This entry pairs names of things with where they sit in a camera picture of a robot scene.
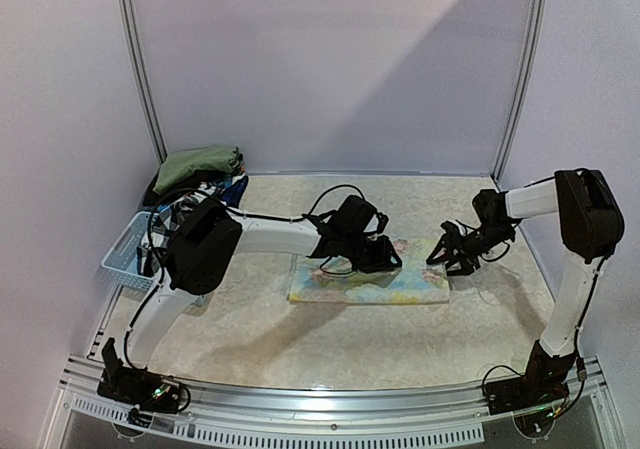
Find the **floral pastel cloth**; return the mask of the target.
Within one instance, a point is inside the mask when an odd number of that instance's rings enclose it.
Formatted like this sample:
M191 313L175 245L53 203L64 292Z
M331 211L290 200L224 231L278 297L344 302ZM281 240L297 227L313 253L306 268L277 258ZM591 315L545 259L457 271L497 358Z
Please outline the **floral pastel cloth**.
M365 274L352 271L351 264L344 258L324 263L295 256L291 261L288 301L346 305L447 304L450 285L445 267L426 264L435 242L395 238L393 245L402 266L391 272Z

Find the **black white checkered shirt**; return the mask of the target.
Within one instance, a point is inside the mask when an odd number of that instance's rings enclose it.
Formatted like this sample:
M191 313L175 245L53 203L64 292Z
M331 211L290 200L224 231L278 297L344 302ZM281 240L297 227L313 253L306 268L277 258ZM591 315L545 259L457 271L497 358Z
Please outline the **black white checkered shirt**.
M160 198L151 211L151 223L144 223L143 235L136 248L136 269L139 275L153 276L160 266L158 257L165 254L169 239L206 198L203 190L180 190Z

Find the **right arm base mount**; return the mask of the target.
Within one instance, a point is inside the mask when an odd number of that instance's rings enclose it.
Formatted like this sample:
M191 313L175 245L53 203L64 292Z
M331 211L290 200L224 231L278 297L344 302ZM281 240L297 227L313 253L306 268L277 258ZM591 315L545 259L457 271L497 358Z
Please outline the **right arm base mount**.
M515 373L510 378L488 380L496 369L506 369L505 365L494 366L485 374L481 391L490 414L518 411L558 400L566 402L570 395L567 376L573 367L576 367L578 376L584 381L585 362L576 349L565 356L551 356L536 341L522 374Z

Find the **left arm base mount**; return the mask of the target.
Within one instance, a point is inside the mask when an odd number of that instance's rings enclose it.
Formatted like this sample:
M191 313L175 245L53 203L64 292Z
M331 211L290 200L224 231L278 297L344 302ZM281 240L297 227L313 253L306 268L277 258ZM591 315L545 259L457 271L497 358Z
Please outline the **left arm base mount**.
M127 404L142 412L179 414L191 403L189 388L169 376L128 367L118 357L115 339L101 351L104 369L97 387L100 397Z

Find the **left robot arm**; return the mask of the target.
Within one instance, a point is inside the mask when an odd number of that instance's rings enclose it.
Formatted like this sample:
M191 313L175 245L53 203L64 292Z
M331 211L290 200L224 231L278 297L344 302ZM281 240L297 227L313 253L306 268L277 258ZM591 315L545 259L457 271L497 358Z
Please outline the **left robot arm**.
M385 235L388 218L364 198L348 196L320 215L293 217L251 214L208 196L170 237L163 253L153 251L159 272L124 336L108 339L105 365L114 365L111 388L128 403L148 395L148 381L136 370L151 356L177 317L222 283L232 258L243 253L283 253L308 259L344 258L352 271L391 273L402 266Z

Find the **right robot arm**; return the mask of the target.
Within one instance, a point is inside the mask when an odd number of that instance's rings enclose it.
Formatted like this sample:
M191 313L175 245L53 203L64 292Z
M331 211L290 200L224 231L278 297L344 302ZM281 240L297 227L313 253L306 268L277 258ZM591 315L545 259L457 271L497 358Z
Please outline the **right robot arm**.
M535 347L548 360L574 356L599 273L624 234L624 218L604 174L596 169L558 170L508 191L483 189L472 200L479 226L441 224L443 234L426 259L449 276L467 276L495 247L515 240L516 227L557 215L564 246L563 274L550 319Z

